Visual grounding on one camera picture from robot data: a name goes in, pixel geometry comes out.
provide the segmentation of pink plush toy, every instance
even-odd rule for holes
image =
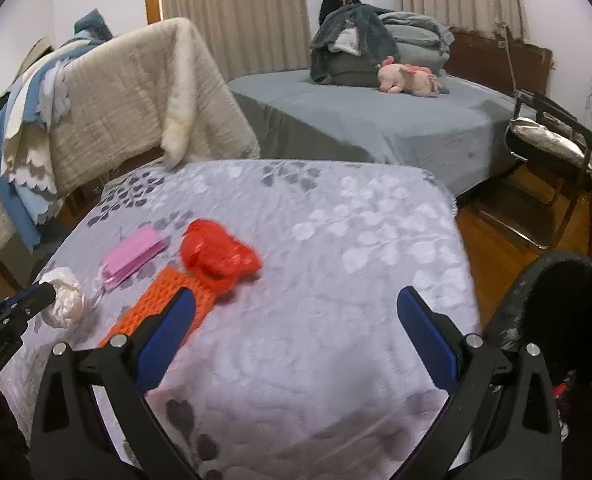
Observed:
[[[392,56],[382,62],[378,80],[380,91],[389,94],[409,92],[413,95],[436,97],[440,89],[436,76],[427,67],[394,63]]]

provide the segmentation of bed sheet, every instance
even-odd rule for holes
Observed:
[[[443,79],[451,93],[436,98],[317,85],[306,70],[244,76],[229,87],[263,157],[416,166],[458,196],[513,162],[503,136],[514,100]]]
[[[165,266],[189,222],[220,221],[263,259],[176,354],[147,401],[202,478],[387,479],[446,399],[396,316],[413,285],[463,333],[478,328],[453,197],[418,168],[342,162],[160,163],[109,184],[44,272],[70,267],[91,292],[100,260],[151,222],[166,250],[69,329],[38,316],[0,374],[28,435],[60,340],[93,348]],[[108,431],[132,460],[111,406]]]

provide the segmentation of wooden floor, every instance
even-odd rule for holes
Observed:
[[[544,190],[539,179],[521,170],[517,175],[521,185],[532,191]],[[567,208],[567,201],[562,198],[555,206],[556,217],[559,218]],[[557,249],[587,254],[589,218],[589,202],[586,196],[582,196]],[[480,218],[472,205],[461,209],[456,220],[470,260],[481,322],[485,325],[507,288],[519,272],[538,257],[538,253],[517,240],[510,241],[495,226]]]

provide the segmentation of metal screw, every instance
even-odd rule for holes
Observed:
[[[54,355],[62,355],[64,352],[66,352],[66,344],[62,341],[60,343],[56,343],[51,351],[54,353]]]
[[[109,344],[114,348],[122,348],[127,343],[127,336],[124,334],[116,334],[109,340]]]
[[[465,341],[469,346],[471,346],[471,348],[480,348],[483,346],[483,338],[481,338],[481,336],[478,334],[468,334],[468,336],[465,338]]]
[[[528,343],[525,348],[527,350],[527,353],[532,357],[536,357],[540,354],[540,348],[538,348],[538,345],[535,345],[534,343]]]

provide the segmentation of wooden headboard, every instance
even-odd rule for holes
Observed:
[[[468,79],[514,95],[514,85],[507,60],[507,53],[493,40],[477,32],[453,30],[456,41],[452,44],[452,55],[445,64],[445,70],[456,77]],[[554,55],[548,48],[510,40],[510,52],[519,90],[547,93]]]

